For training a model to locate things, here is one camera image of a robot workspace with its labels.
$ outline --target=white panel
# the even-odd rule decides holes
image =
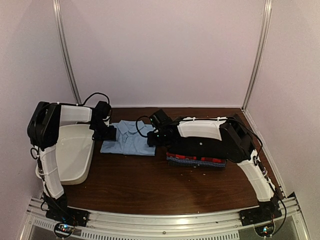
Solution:
[[[17,239],[39,196],[27,126],[39,101],[74,102],[52,1],[3,0],[0,7],[0,239]]]
[[[275,0],[249,112],[320,239],[320,1]]]
[[[113,107],[241,106],[264,3],[61,1],[82,99],[101,91]]]

